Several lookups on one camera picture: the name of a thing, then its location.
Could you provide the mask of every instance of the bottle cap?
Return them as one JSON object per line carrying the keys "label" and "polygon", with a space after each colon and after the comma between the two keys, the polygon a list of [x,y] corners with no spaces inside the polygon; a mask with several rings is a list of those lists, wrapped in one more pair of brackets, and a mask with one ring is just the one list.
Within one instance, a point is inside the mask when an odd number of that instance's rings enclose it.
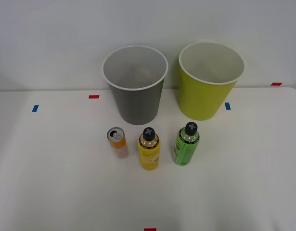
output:
{"label": "bottle cap", "polygon": [[152,141],[155,138],[155,132],[153,128],[147,127],[143,130],[143,138],[146,141]]}
{"label": "bottle cap", "polygon": [[186,135],[193,136],[197,132],[197,125],[194,122],[189,122],[185,126]]}

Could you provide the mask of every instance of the can lid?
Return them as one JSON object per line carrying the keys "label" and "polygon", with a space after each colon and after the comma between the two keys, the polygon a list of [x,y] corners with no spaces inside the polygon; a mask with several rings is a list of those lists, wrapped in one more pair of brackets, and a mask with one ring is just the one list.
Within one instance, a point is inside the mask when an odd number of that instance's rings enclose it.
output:
{"label": "can lid", "polygon": [[193,136],[197,132],[197,125],[194,122],[189,122],[185,126],[185,133],[186,135]]}
{"label": "can lid", "polygon": [[119,142],[124,137],[124,132],[121,128],[115,127],[109,129],[107,132],[107,138],[112,142]]}
{"label": "can lid", "polygon": [[143,138],[146,140],[146,141],[152,141],[154,140],[155,138],[155,131],[153,128],[151,127],[147,127],[143,130]]}

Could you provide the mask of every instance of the green spray bottle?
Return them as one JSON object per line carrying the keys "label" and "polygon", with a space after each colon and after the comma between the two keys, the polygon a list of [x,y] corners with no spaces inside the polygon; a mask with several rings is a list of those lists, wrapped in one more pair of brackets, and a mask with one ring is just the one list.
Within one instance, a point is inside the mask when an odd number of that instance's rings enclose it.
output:
{"label": "green spray bottle", "polygon": [[172,151],[172,159],[177,165],[187,165],[199,143],[197,125],[189,122],[180,129],[176,138],[176,145]]}

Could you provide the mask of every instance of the orange can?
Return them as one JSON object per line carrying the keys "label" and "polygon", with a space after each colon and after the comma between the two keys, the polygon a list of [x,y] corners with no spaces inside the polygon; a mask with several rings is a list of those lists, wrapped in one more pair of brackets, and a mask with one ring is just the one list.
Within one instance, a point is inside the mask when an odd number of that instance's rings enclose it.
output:
{"label": "orange can", "polygon": [[118,158],[126,158],[129,155],[124,131],[121,128],[114,127],[109,129],[107,138]]}

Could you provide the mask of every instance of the blue tape marker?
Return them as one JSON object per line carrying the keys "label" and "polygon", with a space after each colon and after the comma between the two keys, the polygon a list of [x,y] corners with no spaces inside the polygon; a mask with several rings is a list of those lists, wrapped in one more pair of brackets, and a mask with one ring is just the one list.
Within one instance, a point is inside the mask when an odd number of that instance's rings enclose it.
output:
{"label": "blue tape marker", "polygon": [[39,105],[34,105],[32,112],[37,112],[38,108],[39,108]]}
{"label": "blue tape marker", "polygon": [[226,110],[231,110],[229,103],[225,103],[225,107],[226,107]]}

